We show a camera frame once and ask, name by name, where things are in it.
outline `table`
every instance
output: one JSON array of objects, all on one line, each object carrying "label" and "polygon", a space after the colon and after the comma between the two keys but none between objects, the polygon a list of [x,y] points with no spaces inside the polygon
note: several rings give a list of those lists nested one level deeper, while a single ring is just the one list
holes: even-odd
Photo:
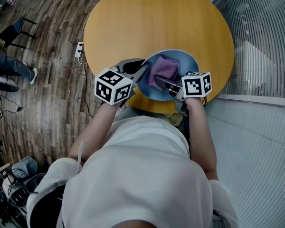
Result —
[{"label": "table", "polygon": [[[165,49],[194,56],[199,71],[211,72],[214,98],[227,82],[233,40],[221,13],[209,0],[100,0],[88,18],[85,56],[94,75],[124,59],[148,58]],[[154,101],[138,88],[128,103],[156,113],[174,113],[173,101]]]}]

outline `floor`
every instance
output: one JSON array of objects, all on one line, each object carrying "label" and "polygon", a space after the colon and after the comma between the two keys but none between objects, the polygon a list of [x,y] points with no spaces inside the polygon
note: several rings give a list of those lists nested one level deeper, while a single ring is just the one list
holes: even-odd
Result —
[{"label": "floor", "polygon": [[[20,35],[9,46],[7,55],[38,68],[37,81],[30,86],[15,78],[16,93],[1,92],[23,110],[4,113],[0,119],[0,138],[7,162],[16,163],[27,155],[40,165],[67,156],[74,139],[91,121],[84,103],[84,67],[74,57],[77,43],[83,40],[84,21],[99,0],[22,0],[0,12],[0,32],[24,16],[37,25],[25,23],[24,30],[37,39]],[[100,105],[93,93],[94,76],[87,71],[87,102],[91,115]],[[15,112],[17,106],[5,99],[2,110]]]}]

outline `jeans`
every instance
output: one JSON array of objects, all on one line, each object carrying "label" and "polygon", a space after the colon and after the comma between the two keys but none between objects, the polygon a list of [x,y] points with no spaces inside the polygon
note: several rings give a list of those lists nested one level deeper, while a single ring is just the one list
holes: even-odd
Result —
[{"label": "jeans", "polygon": [[0,56],[0,75],[23,76],[31,82],[34,79],[34,72],[25,66],[21,61],[12,58]]}]

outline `white cube with black pattern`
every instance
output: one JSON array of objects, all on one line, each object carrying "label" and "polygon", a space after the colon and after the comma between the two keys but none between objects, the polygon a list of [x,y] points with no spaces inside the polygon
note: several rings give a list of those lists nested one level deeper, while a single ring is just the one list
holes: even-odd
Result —
[{"label": "white cube with black pattern", "polygon": [[181,78],[185,98],[205,97],[212,91],[209,72],[194,72]]},{"label": "white cube with black pattern", "polygon": [[108,104],[114,105],[129,97],[132,84],[132,80],[105,68],[95,78],[94,94]]}]

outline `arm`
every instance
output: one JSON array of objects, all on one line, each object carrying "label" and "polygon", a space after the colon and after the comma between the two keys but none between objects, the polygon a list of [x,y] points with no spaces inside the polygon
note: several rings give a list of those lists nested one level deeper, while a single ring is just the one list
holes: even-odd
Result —
[{"label": "arm", "polygon": [[68,155],[69,158],[77,160],[79,146],[82,141],[87,144],[81,157],[82,163],[86,162],[94,152],[102,148],[105,144],[106,136],[112,126],[119,105],[120,103],[115,105],[109,105],[107,103],[102,104],[92,122],[73,143]]},{"label": "arm", "polygon": [[190,158],[201,166],[208,180],[218,180],[217,156],[206,113],[199,98],[185,100],[189,110]]}]

